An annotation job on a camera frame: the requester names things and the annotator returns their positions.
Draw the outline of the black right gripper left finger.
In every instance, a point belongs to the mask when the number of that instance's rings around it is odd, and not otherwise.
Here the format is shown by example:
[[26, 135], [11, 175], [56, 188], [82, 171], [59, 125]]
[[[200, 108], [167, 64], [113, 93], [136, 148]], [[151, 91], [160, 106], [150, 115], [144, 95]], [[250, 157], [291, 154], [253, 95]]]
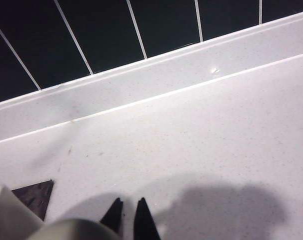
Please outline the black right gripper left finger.
[[116, 198], [99, 222], [114, 232], [119, 232], [122, 222], [123, 205], [124, 202], [119, 197]]

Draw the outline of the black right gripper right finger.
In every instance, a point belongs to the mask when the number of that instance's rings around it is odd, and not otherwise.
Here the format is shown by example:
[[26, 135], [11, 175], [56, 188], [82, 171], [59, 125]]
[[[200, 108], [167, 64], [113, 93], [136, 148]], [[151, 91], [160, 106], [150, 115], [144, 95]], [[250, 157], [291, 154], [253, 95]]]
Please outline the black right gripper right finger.
[[161, 240], [146, 199], [142, 197], [136, 207], [133, 223], [134, 240]]

